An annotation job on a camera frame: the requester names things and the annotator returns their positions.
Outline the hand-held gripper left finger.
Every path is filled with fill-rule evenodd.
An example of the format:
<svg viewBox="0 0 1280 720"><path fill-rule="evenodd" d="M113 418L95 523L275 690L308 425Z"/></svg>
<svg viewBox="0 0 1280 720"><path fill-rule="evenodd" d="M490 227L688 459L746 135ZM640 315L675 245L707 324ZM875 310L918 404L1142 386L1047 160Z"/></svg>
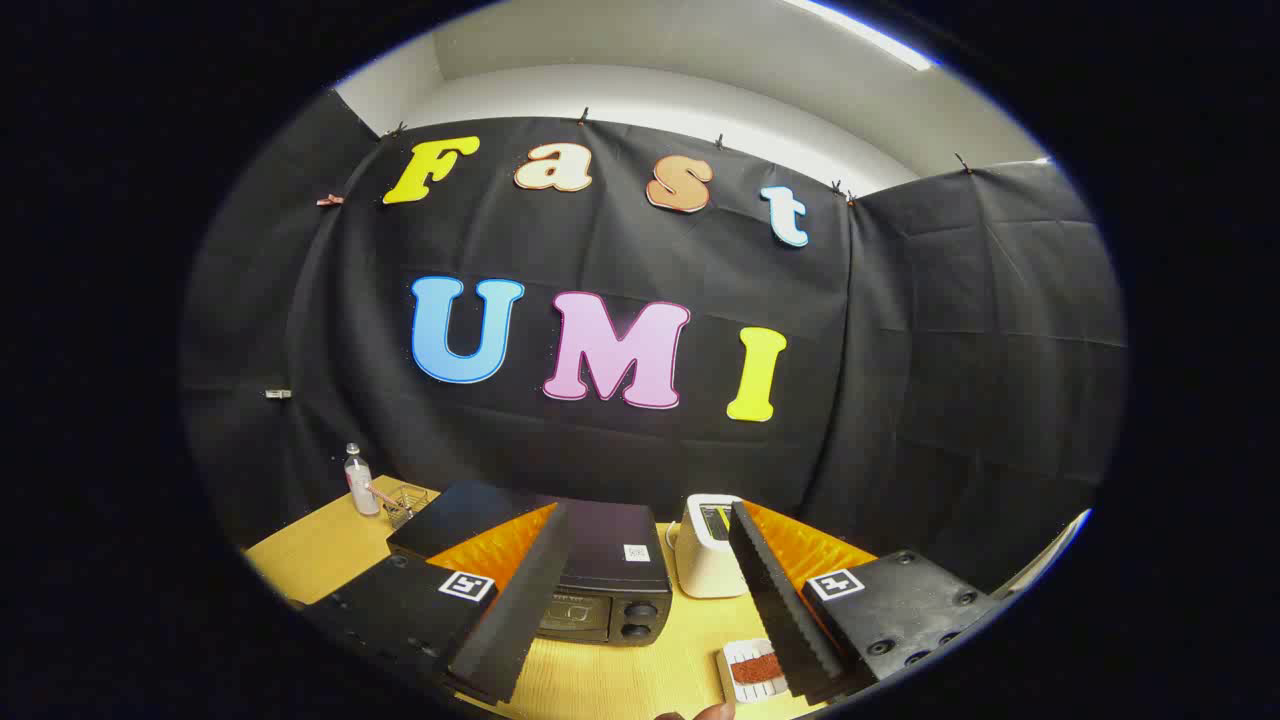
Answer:
<svg viewBox="0 0 1280 720"><path fill-rule="evenodd" d="M408 687L508 701L568 556L567 509L422 511L399 532L385 559L301 615Z"/></svg>

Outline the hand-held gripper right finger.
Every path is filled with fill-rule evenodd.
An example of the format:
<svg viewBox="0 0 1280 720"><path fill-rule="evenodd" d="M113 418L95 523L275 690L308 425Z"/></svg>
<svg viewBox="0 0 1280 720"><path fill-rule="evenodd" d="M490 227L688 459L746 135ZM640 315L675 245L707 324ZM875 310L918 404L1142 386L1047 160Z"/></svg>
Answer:
<svg viewBox="0 0 1280 720"><path fill-rule="evenodd" d="M728 532L783 678L810 705L923 664L998 605L915 550L874 557L750 501L730 505Z"/></svg>

